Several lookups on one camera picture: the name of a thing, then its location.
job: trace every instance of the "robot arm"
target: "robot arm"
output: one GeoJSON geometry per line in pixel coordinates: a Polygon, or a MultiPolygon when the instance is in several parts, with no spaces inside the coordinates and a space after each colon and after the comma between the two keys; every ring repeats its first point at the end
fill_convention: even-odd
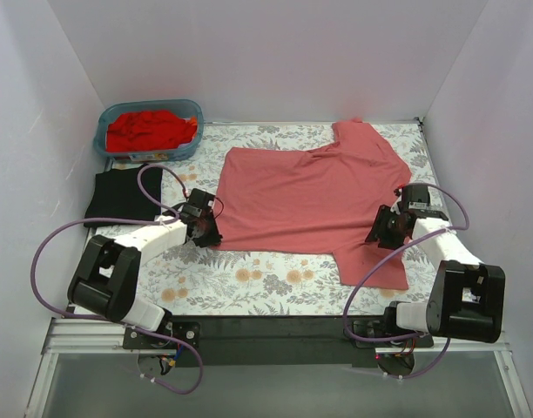
{"type": "MultiPolygon", "coordinates": [[[[452,225],[443,212],[431,209],[428,188],[402,188],[397,211],[380,206],[366,241],[396,249],[404,239],[418,239],[452,225]]],[[[428,302],[392,302],[385,310],[390,334],[420,331],[434,336],[495,342],[503,317],[504,271],[482,263],[454,231],[419,244],[437,271],[428,302]],[[465,291],[470,298],[466,300],[465,291]]]]}
{"type": "MultiPolygon", "coordinates": [[[[115,239],[92,237],[69,285],[70,302],[112,322],[124,322],[149,331],[161,331],[171,314],[136,295],[138,270],[173,246],[191,240],[196,246],[216,246],[222,236],[213,215],[215,196],[193,189],[180,208],[179,221],[144,226],[115,239]],[[113,267],[111,274],[106,270],[113,267]]],[[[173,219],[166,213],[157,220],[173,219]]]]}

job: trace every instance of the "folded cloth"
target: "folded cloth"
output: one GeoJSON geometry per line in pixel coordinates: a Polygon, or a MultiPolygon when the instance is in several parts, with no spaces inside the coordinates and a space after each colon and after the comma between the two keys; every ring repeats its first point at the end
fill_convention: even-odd
{"type": "MultiPolygon", "coordinates": [[[[112,169],[96,175],[94,194],[84,214],[85,218],[121,218],[154,220],[160,207],[152,203],[138,188],[138,172],[145,165],[127,170],[112,169]]],[[[141,176],[145,190],[160,201],[162,196],[162,170],[149,168],[141,176]]],[[[85,222],[84,226],[116,225],[114,222],[85,222]]]]}
{"type": "MultiPolygon", "coordinates": [[[[310,151],[233,148],[217,191],[224,212],[219,250],[331,253],[341,283],[355,285],[390,253],[366,243],[379,205],[393,205],[394,189],[410,170],[369,124],[333,125],[334,143],[310,151]]],[[[367,281],[368,287],[408,289],[400,257],[367,281]]]]}
{"type": "Polygon", "coordinates": [[[171,150],[191,142],[197,119],[178,118],[170,111],[135,111],[122,114],[108,126],[108,152],[171,150]]]}

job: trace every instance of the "blue basket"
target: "blue basket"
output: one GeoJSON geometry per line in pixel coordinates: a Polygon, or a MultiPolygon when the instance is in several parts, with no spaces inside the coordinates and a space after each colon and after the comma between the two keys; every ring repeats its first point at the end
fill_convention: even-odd
{"type": "Polygon", "coordinates": [[[195,153],[197,145],[199,145],[200,140],[203,138],[204,125],[203,112],[199,105],[192,100],[151,100],[148,102],[120,103],[109,107],[100,116],[93,144],[99,154],[115,161],[180,161],[182,159],[188,159],[195,153]],[[108,126],[114,123],[123,113],[131,111],[171,111],[178,118],[189,119],[195,117],[198,122],[197,133],[195,133],[195,136],[189,144],[182,144],[172,150],[108,152],[106,150],[108,126]]]}

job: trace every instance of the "cable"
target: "cable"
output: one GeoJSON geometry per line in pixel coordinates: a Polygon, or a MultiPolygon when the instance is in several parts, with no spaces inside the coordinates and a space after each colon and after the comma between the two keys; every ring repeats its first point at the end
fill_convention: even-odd
{"type": "Polygon", "coordinates": [[[224,212],[224,202],[222,200],[220,200],[220,198],[218,196],[214,196],[214,198],[216,200],[218,200],[220,202],[220,204],[222,205],[222,209],[220,209],[219,214],[214,217],[216,219],[224,212]]]}
{"type": "MultiPolygon", "coordinates": [[[[75,225],[83,224],[85,222],[113,222],[115,224],[122,224],[122,225],[159,226],[159,225],[169,225],[169,224],[172,224],[173,222],[178,221],[179,220],[179,212],[176,211],[175,209],[173,209],[170,206],[167,206],[167,205],[164,205],[161,202],[158,202],[155,198],[153,198],[145,190],[143,184],[141,183],[141,175],[143,174],[143,172],[145,172],[146,170],[148,170],[149,168],[152,168],[152,167],[161,168],[162,170],[165,170],[165,171],[169,172],[181,184],[181,187],[184,190],[184,196],[186,195],[186,187],[183,184],[183,182],[181,181],[181,179],[177,176],[177,174],[175,172],[173,172],[172,169],[170,169],[169,167],[166,167],[165,165],[150,164],[150,165],[147,165],[147,166],[143,167],[138,172],[137,183],[138,183],[138,187],[141,189],[141,192],[151,202],[153,202],[156,205],[159,205],[160,207],[163,207],[166,210],[170,211],[172,213],[173,219],[169,219],[169,220],[166,220],[166,221],[147,221],[147,220],[119,219],[119,218],[87,218],[87,219],[73,220],[72,222],[69,222],[69,223],[67,223],[67,224],[65,224],[63,226],[60,226],[58,229],[56,229],[54,232],[52,232],[50,235],[48,235],[42,241],[40,246],[38,246],[38,248],[35,251],[34,256],[32,258],[32,264],[30,265],[30,288],[32,289],[32,292],[34,293],[34,297],[37,298],[38,302],[40,302],[40,304],[43,307],[45,307],[46,309],[49,309],[54,314],[58,314],[60,316],[63,316],[64,318],[78,319],[78,320],[107,320],[106,318],[103,318],[103,317],[101,317],[99,315],[81,315],[81,314],[77,314],[77,313],[67,312],[67,311],[65,311],[63,309],[60,309],[58,307],[54,307],[53,305],[48,303],[42,297],[42,294],[40,294],[40,291],[38,290],[37,278],[36,278],[37,264],[38,264],[38,261],[40,259],[40,254],[45,249],[45,247],[48,245],[48,243],[54,237],[56,237],[56,235],[58,235],[59,233],[65,231],[66,229],[71,228],[72,226],[75,226],[75,225]]],[[[168,390],[171,390],[172,392],[174,392],[176,394],[190,394],[191,392],[193,392],[199,386],[199,384],[200,384],[200,382],[202,381],[202,378],[203,378],[204,366],[203,366],[203,361],[202,361],[199,353],[197,352],[197,350],[195,350],[195,348],[193,348],[193,346],[191,344],[188,344],[185,341],[179,340],[179,339],[174,338],[174,337],[169,337],[169,336],[162,335],[162,334],[156,334],[156,333],[153,333],[151,331],[147,331],[147,330],[145,330],[143,328],[140,328],[140,327],[134,327],[134,329],[137,332],[141,333],[141,334],[149,335],[151,337],[160,338],[162,340],[167,340],[167,341],[170,341],[170,342],[174,342],[176,344],[180,344],[181,346],[189,349],[189,351],[192,352],[192,354],[195,356],[195,358],[197,360],[197,363],[199,364],[199,377],[198,377],[197,381],[195,382],[195,384],[193,386],[191,386],[190,388],[188,388],[188,389],[175,388],[172,385],[170,385],[170,384],[168,384],[168,383],[166,383],[164,381],[161,381],[160,379],[156,379],[156,378],[154,378],[154,377],[152,377],[152,376],[150,376],[148,374],[143,374],[143,376],[145,378],[149,379],[150,381],[152,381],[154,383],[158,383],[160,386],[162,386],[162,387],[164,387],[164,388],[166,388],[168,390]]]]}
{"type": "MultiPolygon", "coordinates": [[[[446,192],[445,190],[443,190],[438,185],[431,185],[430,183],[410,183],[408,185],[425,185],[427,187],[433,187],[433,188],[437,189],[438,191],[442,192],[443,194],[445,194],[446,196],[450,197],[458,205],[458,207],[460,208],[460,210],[462,212],[462,215],[464,217],[465,225],[464,226],[449,226],[447,228],[442,228],[442,229],[439,229],[437,231],[433,231],[431,233],[428,233],[428,234],[426,234],[426,235],[424,235],[424,236],[422,236],[422,237],[420,237],[418,239],[413,239],[410,242],[408,242],[407,244],[404,244],[403,246],[401,246],[400,248],[395,249],[392,253],[390,253],[384,259],[379,261],[371,270],[369,270],[369,272],[363,277],[363,279],[361,279],[359,281],[359,283],[357,285],[355,285],[354,290],[352,291],[352,293],[349,295],[349,297],[347,299],[346,305],[344,306],[344,312],[342,314],[342,319],[344,320],[344,329],[345,329],[345,331],[347,333],[347,336],[350,339],[352,339],[352,340],[357,340],[357,341],[361,341],[361,342],[389,342],[389,341],[398,341],[398,340],[408,340],[410,338],[417,338],[417,337],[422,336],[419,333],[411,333],[411,334],[400,335],[400,336],[397,336],[397,337],[382,337],[382,338],[361,337],[360,335],[354,334],[354,332],[352,331],[352,329],[350,327],[350,324],[349,324],[349,321],[348,321],[349,309],[352,306],[352,302],[354,301],[355,295],[360,291],[361,287],[365,284],[365,282],[377,270],[379,270],[387,261],[392,259],[395,255],[401,253],[402,251],[406,250],[407,248],[410,248],[412,246],[416,246],[416,245],[422,243],[423,241],[425,241],[427,239],[430,239],[430,238],[433,238],[433,237],[435,237],[437,235],[440,235],[442,233],[447,233],[449,231],[466,231],[469,228],[469,216],[468,216],[468,213],[466,212],[466,209],[464,208],[462,203],[460,203],[460,201],[455,196],[453,196],[451,193],[446,192]]],[[[421,370],[419,372],[416,372],[414,374],[410,374],[408,376],[408,378],[420,376],[422,374],[427,373],[444,356],[444,354],[446,353],[447,349],[449,348],[449,344],[450,344],[450,339],[447,339],[447,343],[444,345],[443,350],[439,353],[439,355],[435,358],[435,360],[429,366],[427,366],[425,369],[423,369],[423,370],[421,370]]]]}

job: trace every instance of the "black cloth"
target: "black cloth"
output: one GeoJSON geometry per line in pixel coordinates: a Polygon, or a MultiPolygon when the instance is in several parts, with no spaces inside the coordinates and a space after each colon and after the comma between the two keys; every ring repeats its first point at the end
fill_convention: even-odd
{"type": "MultiPolygon", "coordinates": [[[[139,168],[110,170],[96,175],[94,195],[85,218],[121,218],[154,220],[160,207],[152,203],[138,188],[139,168]]],[[[162,170],[150,168],[143,172],[141,182],[145,190],[157,201],[162,198],[162,170]]],[[[114,222],[85,222],[84,226],[99,227],[117,225],[114,222]]]]}

